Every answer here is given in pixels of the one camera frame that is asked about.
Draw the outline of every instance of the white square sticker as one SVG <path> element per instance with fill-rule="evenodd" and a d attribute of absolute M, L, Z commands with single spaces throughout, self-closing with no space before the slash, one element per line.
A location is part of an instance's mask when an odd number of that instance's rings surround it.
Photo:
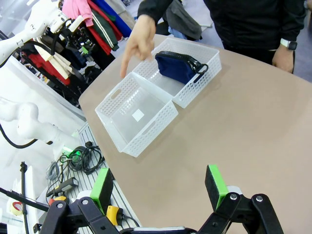
<path fill-rule="evenodd" d="M 137 109 L 137 110 L 132 114 L 132 116 L 133 116 L 133 118 L 135 118 L 135 120 L 136 120 L 137 122 L 139 122 L 139 121 L 143 118 L 144 114 L 143 114 L 143 112 L 141 112 L 140 109 Z"/>

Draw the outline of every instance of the person's left hand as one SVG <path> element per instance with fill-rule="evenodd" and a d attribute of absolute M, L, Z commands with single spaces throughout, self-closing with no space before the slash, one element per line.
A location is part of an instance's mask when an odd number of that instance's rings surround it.
<path fill-rule="evenodd" d="M 286 72 L 293 72 L 293 51 L 280 45 L 272 59 L 272 65 Z"/>

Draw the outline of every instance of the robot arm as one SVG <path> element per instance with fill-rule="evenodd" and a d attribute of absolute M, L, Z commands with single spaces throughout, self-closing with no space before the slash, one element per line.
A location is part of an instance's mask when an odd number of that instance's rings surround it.
<path fill-rule="evenodd" d="M 25 139 L 38 139 L 58 148 L 74 149 L 80 145 L 74 138 L 51 123 L 38 121 L 38 106 L 33 103 L 15 103 L 0 97 L 0 119 L 18 120 L 18 134 Z"/>
<path fill-rule="evenodd" d="M 27 41 L 43 35 L 47 28 L 50 28 L 52 33 L 58 32 L 67 20 L 68 17 L 58 9 L 55 2 L 50 0 L 38 1 L 32 7 L 25 29 L 12 38 L 0 41 L 1 66 L 17 48 L 22 47 Z M 77 18 L 69 29 L 73 32 L 82 21 L 82 17 Z"/>

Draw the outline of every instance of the black pants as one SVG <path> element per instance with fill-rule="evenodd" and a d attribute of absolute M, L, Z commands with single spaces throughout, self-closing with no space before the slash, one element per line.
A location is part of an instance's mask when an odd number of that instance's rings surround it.
<path fill-rule="evenodd" d="M 226 44 L 223 44 L 224 49 L 230 50 L 232 52 L 251 57 L 253 59 L 265 62 L 269 65 L 272 65 L 272 59 L 274 57 L 275 51 L 262 50 L 262 49 L 236 49 L 230 47 Z M 293 64 L 294 64 L 295 52 L 293 52 Z"/>

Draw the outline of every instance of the white plastic basket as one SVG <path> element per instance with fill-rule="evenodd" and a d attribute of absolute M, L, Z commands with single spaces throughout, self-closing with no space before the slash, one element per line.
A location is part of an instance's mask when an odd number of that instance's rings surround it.
<path fill-rule="evenodd" d="M 178 115 L 171 96 L 130 73 L 96 108 L 119 152 L 137 157 Z"/>
<path fill-rule="evenodd" d="M 207 46 L 171 38 L 165 39 L 158 47 L 156 47 L 152 51 L 153 56 L 162 50 L 190 55 L 199 62 L 205 63 L 209 66 L 208 71 L 198 80 L 198 82 L 194 83 L 199 76 L 195 75 L 186 85 L 161 75 L 159 73 L 156 59 L 152 62 L 141 62 L 133 70 L 133 72 L 166 91 L 170 94 L 172 100 L 176 104 L 185 108 L 221 70 L 219 51 Z"/>

